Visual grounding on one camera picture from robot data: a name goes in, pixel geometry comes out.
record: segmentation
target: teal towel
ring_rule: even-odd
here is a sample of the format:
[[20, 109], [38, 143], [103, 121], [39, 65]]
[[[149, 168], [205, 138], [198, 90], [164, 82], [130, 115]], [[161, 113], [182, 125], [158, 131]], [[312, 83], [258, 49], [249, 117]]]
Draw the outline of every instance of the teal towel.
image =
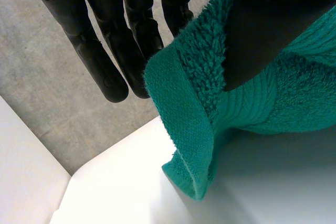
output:
[[295, 39], [262, 73], [224, 92], [225, 23], [235, 0], [210, 0], [149, 61], [146, 87], [176, 146], [164, 172], [184, 193], [205, 196], [217, 155], [235, 129], [305, 132], [336, 124], [336, 8]]

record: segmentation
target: white table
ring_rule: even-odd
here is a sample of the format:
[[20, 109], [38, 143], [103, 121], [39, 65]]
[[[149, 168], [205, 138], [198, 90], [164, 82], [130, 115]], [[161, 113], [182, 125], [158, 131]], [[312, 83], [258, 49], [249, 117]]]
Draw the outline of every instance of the white table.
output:
[[242, 133], [221, 154], [201, 202], [162, 172], [173, 152], [161, 120], [154, 119], [73, 175], [51, 223], [336, 223], [336, 127]]

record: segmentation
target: white surface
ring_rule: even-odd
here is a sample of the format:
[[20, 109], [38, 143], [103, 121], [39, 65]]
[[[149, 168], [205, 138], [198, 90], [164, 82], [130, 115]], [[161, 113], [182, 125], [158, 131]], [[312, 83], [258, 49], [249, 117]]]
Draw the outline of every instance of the white surface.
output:
[[0, 97], [0, 223], [45, 224], [70, 175]]
[[157, 118], [74, 174], [52, 224], [335, 224], [335, 136], [242, 133], [195, 202], [161, 170], [174, 147]]

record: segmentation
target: terry cloth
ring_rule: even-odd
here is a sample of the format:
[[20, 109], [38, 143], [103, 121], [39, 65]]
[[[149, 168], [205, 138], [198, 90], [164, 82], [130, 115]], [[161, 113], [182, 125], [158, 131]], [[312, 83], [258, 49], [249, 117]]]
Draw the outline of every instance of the terry cloth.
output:
[[210, 0], [149, 61], [145, 82], [177, 150], [164, 172], [203, 199], [217, 153], [234, 129], [262, 134], [336, 124], [336, 7], [295, 39], [258, 76], [224, 92], [225, 23], [235, 0]]

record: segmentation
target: concrete floor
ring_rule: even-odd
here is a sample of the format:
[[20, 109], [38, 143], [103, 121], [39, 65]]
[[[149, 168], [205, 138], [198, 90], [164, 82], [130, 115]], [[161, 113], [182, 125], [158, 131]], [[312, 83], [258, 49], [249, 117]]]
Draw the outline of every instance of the concrete floor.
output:
[[[207, 1], [191, 0], [190, 9], [198, 14]], [[150, 99], [132, 92], [108, 102], [40, 0], [0, 6], [0, 95], [70, 174], [158, 115]], [[167, 45], [160, 0], [153, 11]]]

